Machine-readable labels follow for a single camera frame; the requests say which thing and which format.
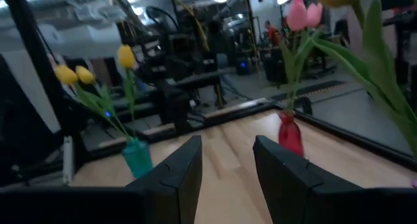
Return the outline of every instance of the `pink tulip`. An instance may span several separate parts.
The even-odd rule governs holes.
[[[302,0],[291,2],[287,24],[292,31],[300,31],[307,26],[307,9]]]
[[[307,27],[314,28],[320,24],[323,6],[321,3],[317,5],[312,3],[307,9]]]

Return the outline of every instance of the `wooden table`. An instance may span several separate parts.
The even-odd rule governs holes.
[[[195,223],[272,223],[255,170],[256,135],[276,141],[280,119],[267,111],[151,146],[160,163],[191,135],[203,140],[203,181]],[[410,187],[417,174],[366,150],[298,122],[306,155],[313,163],[364,188]],[[133,181],[121,155],[85,165],[73,186],[125,186]]]

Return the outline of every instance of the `glass vase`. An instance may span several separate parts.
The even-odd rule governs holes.
[[[281,119],[280,130],[278,131],[278,143],[304,157],[304,147],[301,140],[301,131],[294,121],[295,113],[293,111],[280,111],[278,116]]]
[[[135,178],[140,178],[152,169],[151,152],[147,142],[129,138],[122,155]]]

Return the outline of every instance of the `metal frame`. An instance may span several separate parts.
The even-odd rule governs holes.
[[[121,153],[121,150],[125,146],[125,143],[115,143],[111,147],[99,148],[91,152],[87,152],[82,143],[81,137],[79,136],[79,132],[74,132],[74,129],[72,129],[71,125],[69,124],[70,121],[68,118],[70,116],[70,110],[66,106],[64,94],[61,93],[61,91],[56,91],[61,90],[61,88],[52,71],[51,64],[49,63],[49,60],[46,57],[46,52],[42,45],[41,39],[39,38],[39,35],[36,32],[35,19],[28,7],[27,2],[25,0],[5,1],[9,4],[12,17],[16,22],[16,27],[18,28],[22,36],[22,40],[27,48],[27,51],[32,58],[33,64],[43,84],[46,94],[50,99],[55,114],[61,125],[61,128],[63,129],[64,134],[66,136],[71,136],[74,141],[74,154],[76,159],[76,168],[74,172],[76,173],[77,170],[85,163],[100,160],[102,158]],[[175,130],[170,129],[168,131],[150,134],[148,135],[148,141],[149,143],[156,143],[167,139],[172,139],[180,135],[184,135],[198,130],[204,130],[205,128],[217,126],[229,122],[231,120],[241,119],[271,109],[282,110],[283,107],[272,101],[261,102],[257,105],[253,105],[252,107],[247,107],[246,109],[238,109],[236,111],[228,112],[223,115],[218,115],[216,117],[209,117],[206,124],[197,128],[193,128],[192,130],[190,129],[186,132],[176,132]],[[388,146],[382,145],[370,139],[366,139],[365,137],[362,137],[355,133],[351,133],[341,128],[335,127],[327,122],[315,119],[313,116],[305,114],[301,111],[296,110],[295,112],[296,118],[298,120],[310,124],[324,132],[335,135],[336,137],[339,137],[342,140],[348,141],[354,145],[362,147],[363,149],[369,150],[401,166],[404,166],[413,171],[417,171],[417,162],[413,159],[411,155],[398,152],[392,148],[389,148]],[[13,184],[18,182],[25,182],[38,176],[43,176],[50,173],[62,171],[62,169],[62,160],[56,161],[54,163],[47,163],[35,169],[31,169],[30,171],[22,171],[23,178],[16,177],[15,180],[9,181],[9,183]]]

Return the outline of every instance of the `person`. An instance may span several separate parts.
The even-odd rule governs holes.
[[[265,22],[265,29],[268,32],[268,38],[272,44],[272,46],[279,46],[280,44],[280,32],[271,25],[270,21]]]

